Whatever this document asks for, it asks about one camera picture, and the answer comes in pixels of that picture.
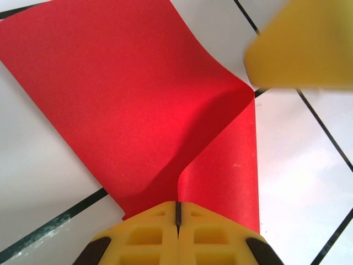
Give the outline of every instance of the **tile grout line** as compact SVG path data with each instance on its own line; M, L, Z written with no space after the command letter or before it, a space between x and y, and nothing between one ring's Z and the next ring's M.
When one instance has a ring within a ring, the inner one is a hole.
M98 202L100 199L103 199L105 196L107 196L107 194L108 193L105 191L104 188L99 189L95 193L91 194L90 196L81 200L79 203L75 204L73 207L67 209L57 217L51 219L49 222L43 224L33 232L21 238L19 241L5 248L3 251L0 252L0 264L17 255L24 248L28 247L35 241L41 239L50 231L63 225L68 220L81 213L83 210Z
M20 7L20 8L16 8L16 9L11 9L11 10L7 10L7 11L3 11L3 12L0 12L0 20L1 19L5 19L5 18L8 18L10 17L11 15L15 15L21 11L24 11L28 8L31 8L31 7L34 7L34 6L37 6L38 4L32 4L30 6L26 6L26 7Z
M327 129L327 127L325 126L325 124L323 123L322 119L319 117L319 115L316 113L316 111L314 110L314 108L311 106L311 104L309 103L309 101L307 100L307 98L304 96L304 94L302 93L302 91L300 89L297 89L297 93L299 94L300 98L303 100L304 104L307 106L307 108L310 110L311 114L314 116L314 118L316 119L316 121L318 122L318 124L321 126L321 128L323 129L323 131L325 132L326 136L328 137L328 139L331 141L331 143L333 144L333 146L336 148L337 152L340 154L340 156L342 157L342 159L345 161L345 163L347 164L347 166L349 167L349 169L352 171L353 173L353 165L351 163L351 161L348 159L348 157L346 156L346 154L343 152L343 150L341 149L341 147L337 144L336 140L333 138L332 134L330 133L330 131Z
M242 5L239 3L238 0L234 0L234 2L236 3L236 5L238 6L238 8L240 9L240 11L243 13L243 15L245 16L245 18L247 19L247 21L249 22L249 24L253 27L253 29L255 30L257 35L260 35L260 31L258 30L258 27L255 25L255 23L251 20L251 17L248 15L248 13L245 11L245 9L242 7ZM301 98L301 100L304 102L304 104L307 106L307 108L309 109L309 111L312 113L312 115L315 117L316 121L319 123L319 125L321 126L321 128L324 130L326 136L329 138L329 140L331 141L331 143L334 145L334 147L336 148L337 152L340 154L340 156L342 157L342 159L346 162L346 164L348 165L349 169L351 169L351 171L353 172L353 165L350 162L350 160L347 158L347 156L344 154L343 150L341 149L341 147L337 144L336 140L333 138L332 134L329 132L329 130L327 129L327 127L324 125L324 123L322 122L321 118L319 117L319 115L315 112L314 108L310 105L309 101L306 99L306 97L303 95L303 93L297 89L297 92ZM339 236L342 234L342 232L344 231L344 229L348 226L348 224L350 223L350 221L353 219L353 209L348 213L348 215L346 216L346 218L341 222L341 224L338 226L338 228L336 229L336 231L333 233L333 235L331 236L331 238L327 241L327 243L324 245L324 247L322 248L322 250L317 254L316 258L313 260L313 262L311 263L311 265L318 265L320 264L320 262L323 260L323 258L327 255L327 253L329 252L329 250L332 248L333 244L335 244L335 242L337 241L337 239L339 238Z
M263 93L265 93L268 90L269 90L269 88L258 88L257 90L254 91L255 98L262 95Z
M350 210L350 212L347 214L345 219L342 221L342 223L337 227L336 231L331 235L330 239L326 242L324 247L320 250L320 252L317 254L311 265L318 265L320 262L324 259L326 254L329 252L329 250L332 248L333 244L336 243L337 239L339 236L343 233L343 231L346 229L348 224L351 222L353 219L353 208Z

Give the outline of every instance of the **white tile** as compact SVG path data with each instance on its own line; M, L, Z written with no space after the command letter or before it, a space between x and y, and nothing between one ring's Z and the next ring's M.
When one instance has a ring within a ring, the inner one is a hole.
M353 93L351 91L303 91L338 145L353 163Z
M285 265L310 264L353 207L353 174L294 90L255 103L261 233Z
M0 251L101 186L0 63Z
M0 12L39 4L48 0L0 0Z
M351 221L336 243L326 254L320 265L352 264L353 260L353 221Z
M203 47L226 69L249 84L245 48L256 33L232 0L172 0Z
M121 208L106 196L3 264L72 264L96 234L120 223L123 215Z
M290 0L239 0L261 31Z

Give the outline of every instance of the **yellow plastic object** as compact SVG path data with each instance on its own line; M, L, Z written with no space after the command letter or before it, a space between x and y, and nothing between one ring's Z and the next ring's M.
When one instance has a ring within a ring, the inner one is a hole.
M245 53L258 87L353 88L353 1L291 0Z
M262 236L193 203L182 211L179 265L258 265L246 239Z
M260 235L193 203L181 204L178 237L175 206L175 202L160 204L98 234L74 265L258 265L257 259L263 261L262 249L269 245ZM260 242L260 248L251 250L247 239ZM282 264L277 261L261 264Z

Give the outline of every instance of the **red construction paper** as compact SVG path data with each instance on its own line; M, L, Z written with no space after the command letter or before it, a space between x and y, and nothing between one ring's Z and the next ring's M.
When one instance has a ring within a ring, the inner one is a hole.
M0 22L0 60L127 218L183 173L181 200L258 231L253 91L168 0L41 4Z

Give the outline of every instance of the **black line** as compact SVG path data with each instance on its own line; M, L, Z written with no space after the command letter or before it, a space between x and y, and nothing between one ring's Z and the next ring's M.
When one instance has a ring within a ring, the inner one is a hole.
M175 202L175 225L179 237L179 231L181 227L181 202Z
M16 9L12 9L12 10L7 10L7 11L3 11L3 12L0 12L0 19L4 19L4 18L8 18L10 17L11 15L15 15L23 10L26 10L28 8L31 8L31 7L34 7L36 6L37 4L33 4L31 6L26 6L26 7L20 7L20 8L16 8Z
M62 214L58 215L54 219L50 220L46 224L42 225L38 229L34 230L33 232L29 233L16 243L12 244L5 250L0 252L0 264L7 261L8 259L12 258L24 248L28 247L33 242L41 239L45 236L48 232L54 230L55 228L61 226L66 221L70 220L83 210L90 207L92 204L96 203L100 199L104 198L108 193L105 191L104 188L96 191L92 195L88 196L87 198L83 199L81 202L75 204L73 207L69 208L68 210L64 211Z
M269 88L259 88L259 89L255 90L255 98L262 95L263 93L265 93L268 90L269 90Z
M343 160L346 162L347 166L349 167L349 169L351 169L351 171L353 172L353 165L352 163L349 161L348 157L346 156L346 154L343 152L343 150L341 149L341 147L337 144L336 140L332 137L332 134L329 132L329 130L327 129L327 127L325 126L325 124L322 122L322 120L320 119L319 115L316 113L316 111L314 110L314 108L310 105L309 101L307 100L307 98L303 95L303 93L297 89L297 92L299 94L299 96L301 97L301 99L304 101L305 105L308 107L308 109L310 110L310 112L313 114L314 118L316 119L316 121L319 123L319 125L321 126L321 128L324 130L325 134L327 135L327 137L329 138L329 140L332 142L333 146L336 148L337 152L340 154L340 156L343 158Z
M346 218L342 221L342 223L338 226L336 231L332 234L330 239L327 241L327 243L324 245L324 247L321 249L319 254L316 256L316 258L313 260L311 265L318 265L320 262L323 260L323 258L326 256L326 254L329 252L329 250L332 248L333 244L337 241L339 236L342 234L342 232L346 229L350 221L353 219L353 208L350 210L350 212L347 214Z
M243 6L239 3L239 0L234 0L234 3L238 6L239 10L243 13L243 15L245 16L245 18L247 19L247 21L249 22L249 24L253 27L253 29L255 30L255 32L256 32L257 34L259 34L258 27L255 25L255 23L253 22L253 20L250 18L250 16L249 16L248 13L245 11L245 9L243 8Z

